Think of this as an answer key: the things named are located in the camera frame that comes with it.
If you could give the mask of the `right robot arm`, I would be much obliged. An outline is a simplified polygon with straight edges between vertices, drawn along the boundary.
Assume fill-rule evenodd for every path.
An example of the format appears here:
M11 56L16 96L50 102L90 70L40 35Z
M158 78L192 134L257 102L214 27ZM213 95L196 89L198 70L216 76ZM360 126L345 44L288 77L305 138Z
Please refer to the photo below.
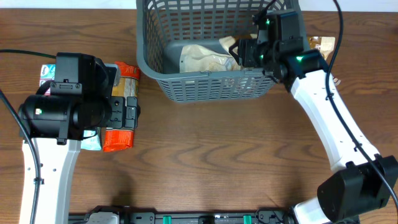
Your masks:
M262 67L304 109L330 163L332 176L314 198L292 208L295 223L344 223L397 202L397 159L384 157L364 136L334 87L331 65L321 53L304 50L302 39L237 40L228 49L244 67Z

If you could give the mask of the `plain beige snack bag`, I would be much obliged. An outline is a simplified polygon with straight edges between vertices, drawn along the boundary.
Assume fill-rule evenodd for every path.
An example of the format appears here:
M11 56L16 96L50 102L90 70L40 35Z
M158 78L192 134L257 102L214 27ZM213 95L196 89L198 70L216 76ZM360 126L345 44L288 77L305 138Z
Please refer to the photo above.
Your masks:
M219 54L201 45L186 45L179 59L180 73L227 72L240 70L241 66L229 54Z

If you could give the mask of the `brown topped Pantree bag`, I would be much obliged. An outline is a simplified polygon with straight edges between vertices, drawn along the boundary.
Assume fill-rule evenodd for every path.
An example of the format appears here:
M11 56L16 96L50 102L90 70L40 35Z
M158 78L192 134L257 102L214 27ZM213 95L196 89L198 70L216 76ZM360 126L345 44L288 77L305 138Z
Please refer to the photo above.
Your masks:
M310 48L317 49L325 60L334 51L336 41L334 37L312 36L307 37L307 40Z

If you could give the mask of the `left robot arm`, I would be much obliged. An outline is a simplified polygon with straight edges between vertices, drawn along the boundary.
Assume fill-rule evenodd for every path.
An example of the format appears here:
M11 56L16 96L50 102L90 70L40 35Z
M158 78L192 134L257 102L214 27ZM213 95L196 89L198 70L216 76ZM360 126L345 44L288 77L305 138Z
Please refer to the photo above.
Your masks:
M53 80L20 105L24 188L20 223L67 223L73 171L84 132L135 128L135 96L114 96L115 64L81 53L59 52Z

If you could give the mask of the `beige brown snack bag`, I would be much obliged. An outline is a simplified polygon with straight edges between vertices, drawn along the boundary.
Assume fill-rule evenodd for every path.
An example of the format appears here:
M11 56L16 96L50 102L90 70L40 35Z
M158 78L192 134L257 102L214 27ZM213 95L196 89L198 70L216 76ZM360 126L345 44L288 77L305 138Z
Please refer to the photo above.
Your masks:
M234 35L234 36L227 36L223 37L219 40L219 43L221 44L222 48L225 49L225 51L229 52L229 48L238 40L240 39L256 39L257 34L244 34L244 35Z

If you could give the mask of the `Kleenex tissue multipack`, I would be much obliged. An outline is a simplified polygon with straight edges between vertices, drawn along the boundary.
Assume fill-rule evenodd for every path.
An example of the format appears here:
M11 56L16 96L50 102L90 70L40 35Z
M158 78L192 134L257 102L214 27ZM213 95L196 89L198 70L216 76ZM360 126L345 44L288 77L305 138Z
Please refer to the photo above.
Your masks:
M55 78L55 64L44 64L40 69L39 85L43 85L46 81L54 80Z

